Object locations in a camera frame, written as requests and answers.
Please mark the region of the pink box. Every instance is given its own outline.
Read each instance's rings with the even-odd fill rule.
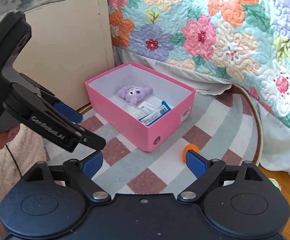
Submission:
[[[128,62],[85,82],[91,105],[103,118],[142,151],[159,147],[190,115],[195,89],[155,70]],[[164,100],[172,109],[146,126],[127,113],[127,101],[117,91],[127,85],[151,87],[144,100],[159,107]]]

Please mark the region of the silver rivet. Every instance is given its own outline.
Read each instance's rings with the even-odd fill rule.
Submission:
[[[194,199],[196,198],[196,193],[192,191],[184,191],[181,193],[182,199]]]
[[[97,191],[93,193],[93,198],[97,200],[106,199],[108,196],[108,193],[105,191]]]

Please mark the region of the bed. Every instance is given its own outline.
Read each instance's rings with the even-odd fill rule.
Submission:
[[[261,164],[290,173],[290,0],[108,2],[117,65],[141,63],[203,94],[241,86],[261,117]]]

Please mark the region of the cable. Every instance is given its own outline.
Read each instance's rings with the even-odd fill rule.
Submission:
[[[22,173],[21,173],[20,167],[18,166],[18,163],[16,162],[16,160],[15,160],[13,154],[11,153],[9,147],[7,146],[7,144],[6,144],[5,146],[6,146],[7,150],[9,151],[10,155],[12,156],[12,158],[13,158],[13,160],[14,160],[14,163],[15,163],[15,165],[16,165],[16,168],[18,169],[18,172],[20,173],[20,176],[22,177]]]

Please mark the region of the metal screw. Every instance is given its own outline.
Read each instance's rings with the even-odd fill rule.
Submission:
[[[142,198],[142,199],[140,200],[140,202],[143,203],[143,204],[148,203],[148,199],[146,199],[146,198]]]
[[[97,200],[106,199],[108,196],[109,196],[108,193],[105,191],[97,191],[94,192],[92,195],[92,197]]]
[[[194,199],[196,198],[196,193],[195,192],[192,192],[192,191],[184,191],[181,193],[181,198],[182,199]]]

